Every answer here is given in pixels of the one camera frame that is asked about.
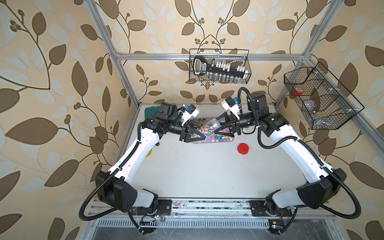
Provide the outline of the small clear sprinkles jar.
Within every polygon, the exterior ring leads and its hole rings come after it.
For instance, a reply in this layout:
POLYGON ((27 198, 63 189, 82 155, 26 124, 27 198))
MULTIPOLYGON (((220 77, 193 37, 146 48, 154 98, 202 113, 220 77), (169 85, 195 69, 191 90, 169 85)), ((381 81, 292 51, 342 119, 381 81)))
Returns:
POLYGON ((216 118, 213 118, 200 128, 200 132, 204 136, 209 137, 214 135, 215 130, 217 130, 219 127, 221 127, 220 122, 216 118))

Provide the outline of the clear plastic jar lid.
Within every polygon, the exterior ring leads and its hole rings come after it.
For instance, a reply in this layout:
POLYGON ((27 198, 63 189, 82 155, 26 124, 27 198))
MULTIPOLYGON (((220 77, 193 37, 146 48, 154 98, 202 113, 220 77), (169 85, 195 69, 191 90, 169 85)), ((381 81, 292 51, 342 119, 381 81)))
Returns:
POLYGON ((246 139, 247 139, 247 135, 244 135, 244 134, 238 135, 238 136, 237 136, 237 139, 238 139, 239 141, 241 141, 241 142, 244 142, 244 141, 246 141, 246 139))

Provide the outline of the red jar lid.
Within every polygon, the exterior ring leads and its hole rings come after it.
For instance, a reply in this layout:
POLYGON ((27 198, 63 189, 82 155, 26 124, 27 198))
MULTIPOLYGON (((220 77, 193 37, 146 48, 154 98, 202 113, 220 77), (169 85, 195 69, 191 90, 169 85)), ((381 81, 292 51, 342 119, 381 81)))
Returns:
POLYGON ((240 154, 242 154, 242 155, 246 155, 246 154, 248 154, 248 153, 249 153, 249 150, 250 150, 249 146, 248 146, 247 144, 245 144, 245 143, 241 143, 241 144, 239 144, 238 147, 237 147, 237 151, 238 151, 240 154))

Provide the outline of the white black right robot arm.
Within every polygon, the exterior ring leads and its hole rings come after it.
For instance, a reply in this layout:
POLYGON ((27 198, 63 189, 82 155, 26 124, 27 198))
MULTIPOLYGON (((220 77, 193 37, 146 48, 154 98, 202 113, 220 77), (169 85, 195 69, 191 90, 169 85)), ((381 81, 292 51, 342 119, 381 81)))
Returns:
POLYGON ((288 223, 284 227, 271 227, 271 234, 282 235, 291 226, 300 208, 322 208, 349 220, 361 215, 358 198, 345 184, 346 173, 342 169, 332 168, 322 160, 280 113, 270 113, 264 94, 250 93, 247 88, 241 87, 236 98, 227 97, 222 101, 222 107, 230 113, 220 115, 225 122, 215 131, 217 134, 221 135, 222 129, 228 129, 232 137, 234 134, 241 135, 244 128, 254 126, 260 147, 266 150, 282 147, 306 179, 306 183, 299 187, 276 190, 266 196, 263 204, 251 205, 271 217, 278 217, 289 208, 294 209, 288 223), (340 189, 346 191, 355 206, 352 214, 343 214, 325 206, 340 189))

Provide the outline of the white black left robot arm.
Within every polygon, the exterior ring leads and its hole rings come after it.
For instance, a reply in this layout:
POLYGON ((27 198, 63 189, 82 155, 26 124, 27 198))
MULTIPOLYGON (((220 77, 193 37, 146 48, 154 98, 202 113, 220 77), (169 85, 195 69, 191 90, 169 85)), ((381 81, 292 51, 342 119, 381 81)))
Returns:
POLYGON ((134 208, 144 208, 150 213, 158 211, 158 195, 149 190, 136 190, 132 187, 133 179, 152 148, 159 144, 167 133, 180 137, 181 142, 192 143, 202 141, 206 137, 187 122, 199 114, 194 105, 183 105, 163 102, 153 117, 138 124, 137 139, 123 156, 107 171, 99 172, 95 178, 96 188, 85 199, 79 210, 82 221, 92 221, 114 211, 131 215, 134 208), (111 206, 111 209, 100 214, 87 216, 85 210, 90 201, 98 197, 100 201, 111 206))

